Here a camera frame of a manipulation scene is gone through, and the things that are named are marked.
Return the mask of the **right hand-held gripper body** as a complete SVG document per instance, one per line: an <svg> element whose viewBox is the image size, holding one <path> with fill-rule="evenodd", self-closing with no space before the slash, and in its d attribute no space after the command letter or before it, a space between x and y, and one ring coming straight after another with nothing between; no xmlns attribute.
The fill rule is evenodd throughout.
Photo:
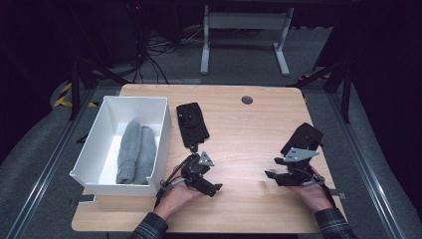
<svg viewBox="0 0 422 239"><path fill-rule="evenodd" d="M287 173L280 173L286 181L286 186L306 186L320 184L320 175L310 165L311 159L319 155L317 150L292 147L286 155L276 157L276 164L285 165Z"/></svg>

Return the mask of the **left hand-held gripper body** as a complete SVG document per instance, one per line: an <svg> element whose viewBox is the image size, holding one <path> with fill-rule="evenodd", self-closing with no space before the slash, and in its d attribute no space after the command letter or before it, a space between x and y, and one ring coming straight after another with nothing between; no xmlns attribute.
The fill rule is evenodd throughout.
<svg viewBox="0 0 422 239"><path fill-rule="evenodd" d="M215 185L203 178L203 175L214 165L206 151L193 153L183 163L181 175L185 183L201 193L214 193Z"/></svg>

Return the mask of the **black glove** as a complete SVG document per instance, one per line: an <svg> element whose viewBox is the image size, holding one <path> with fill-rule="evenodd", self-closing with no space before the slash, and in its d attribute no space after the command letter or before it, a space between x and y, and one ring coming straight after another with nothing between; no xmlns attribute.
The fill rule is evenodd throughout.
<svg viewBox="0 0 422 239"><path fill-rule="evenodd" d="M295 130L288 142L281 149L281 154L286 155L292 147L317 150L319 146L322 146L322 137L323 133L320 130L304 122Z"/></svg>
<svg viewBox="0 0 422 239"><path fill-rule="evenodd" d="M176 108L176 115L184 146L191 152L197 152L198 145L210 136L199 105L180 105Z"/></svg>

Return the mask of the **grey mitten with label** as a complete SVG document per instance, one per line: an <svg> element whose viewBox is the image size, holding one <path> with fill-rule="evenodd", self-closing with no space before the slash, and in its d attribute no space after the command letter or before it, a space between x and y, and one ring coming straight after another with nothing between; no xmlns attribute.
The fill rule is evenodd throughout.
<svg viewBox="0 0 422 239"><path fill-rule="evenodd" d="M141 124L138 119L131 120L122 135L117 156L117 184L132 183L135 166L140 152Z"/></svg>

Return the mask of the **white rectangular box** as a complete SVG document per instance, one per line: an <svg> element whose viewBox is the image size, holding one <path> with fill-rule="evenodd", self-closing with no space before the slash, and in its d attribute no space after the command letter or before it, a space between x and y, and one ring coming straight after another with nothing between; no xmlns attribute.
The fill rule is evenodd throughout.
<svg viewBox="0 0 422 239"><path fill-rule="evenodd" d="M156 154L145 184L118 184L117 156L127 124L153 131ZM172 122L166 98L106 96L70 176L94 195L154 196L164 178Z"/></svg>

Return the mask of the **person's right hand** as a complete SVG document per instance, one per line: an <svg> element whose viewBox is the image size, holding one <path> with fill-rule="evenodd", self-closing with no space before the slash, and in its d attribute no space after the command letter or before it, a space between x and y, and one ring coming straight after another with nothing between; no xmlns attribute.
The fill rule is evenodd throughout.
<svg viewBox="0 0 422 239"><path fill-rule="evenodd" d="M312 213L332 208L331 202L318 184L289 186L289 189L295 192L303 200Z"/></svg>

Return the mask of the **person's left hand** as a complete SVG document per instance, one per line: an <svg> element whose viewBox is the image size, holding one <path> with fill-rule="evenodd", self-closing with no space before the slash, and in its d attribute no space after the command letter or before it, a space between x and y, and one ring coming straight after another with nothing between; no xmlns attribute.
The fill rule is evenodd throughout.
<svg viewBox="0 0 422 239"><path fill-rule="evenodd" d="M163 194L161 201L153 209L153 212L167 221L185 204L201 196L200 191L189 188L184 182L180 182Z"/></svg>

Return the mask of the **black metal stand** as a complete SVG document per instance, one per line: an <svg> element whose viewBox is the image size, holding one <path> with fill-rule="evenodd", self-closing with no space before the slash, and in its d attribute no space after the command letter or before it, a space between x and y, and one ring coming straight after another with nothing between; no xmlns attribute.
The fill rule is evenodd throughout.
<svg viewBox="0 0 422 239"><path fill-rule="evenodd" d="M108 79L111 79L122 86L127 84L127 80L107 68L85 58L76 58L71 72L72 113L70 120L74 120L77 117L82 105L80 97L80 83L83 83L89 90L94 89L98 85L98 77L95 76L93 71L100 72Z"/></svg>
<svg viewBox="0 0 422 239"><path fill-rule="evenodd" d="M301 89L304 86L327 76L327 80L323 85L323 90L326 93L334 94L339 86L342 86L340 113L343 120L349 123L349 102L351 94L351 73L352 62L336 63L329 67L325 67L310 76L304 76L296 83L288 85L288 88Z"/></svg>

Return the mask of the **yellow black hazard tape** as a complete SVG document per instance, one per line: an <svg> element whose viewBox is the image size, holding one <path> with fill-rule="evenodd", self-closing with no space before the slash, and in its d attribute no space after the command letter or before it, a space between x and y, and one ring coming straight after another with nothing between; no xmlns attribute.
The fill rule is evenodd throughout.
<svg viewBox="0 0 422 239"><path fill-rule="evenodd" d="M65 83L57 99L53 103L54 107L71 107L73 105L72 100L72 83Z"/></svg>

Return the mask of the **grey metal floor rail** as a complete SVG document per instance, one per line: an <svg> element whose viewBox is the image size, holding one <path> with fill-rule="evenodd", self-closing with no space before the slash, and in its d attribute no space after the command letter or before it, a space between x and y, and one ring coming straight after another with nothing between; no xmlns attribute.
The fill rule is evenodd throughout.
<svg viewBox="0 0 422 239"><path fill-rule="evenodd" d="M361 150L353 128L342 116L339 100L335 94L327 94L326 97L330 106L332 107L332 110L334 111L335 117L339 122L341 130L345 135L346 140L348 141L356 167L362 177L377 214L385 228L388 238L407 239L401 226L398 223L395 213L392 210L384 189L382 188L366 155Z"/></svg>
<svg viewBox="0 0 422 239"><path fill-rule="evenodd" d="M57 140L49 160L46 162L40 176L31 188L29 196L16 217L11 229L8 231L5 239L22 238L35 211L42 201L61 160L64 157L65 149L69 144L70 138L94 94L94 90L87 90L78 104L76 100L73 100L73 107L76 108L76 111L71 114L71 118L65 124L65 128L62 131L60 138Z"/></svg>

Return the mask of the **white metal table frame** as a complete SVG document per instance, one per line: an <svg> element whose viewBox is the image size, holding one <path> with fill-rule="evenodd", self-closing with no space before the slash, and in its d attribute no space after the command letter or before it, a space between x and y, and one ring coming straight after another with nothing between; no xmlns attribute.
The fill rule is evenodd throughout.
<svg viewBox="0 0 422 239"><path fill-rule="evenodd" d="M283 76L288 76L290 70L284 56L284 45L293 20L295 9L289 8L285 13L223 13L212 12L211 7L204 7L203 17L203 48L200 64L200 74L207 75L210 60L210 30L211 29L251 29L279 30L280 40L273 44L273 49Z"/></svg>

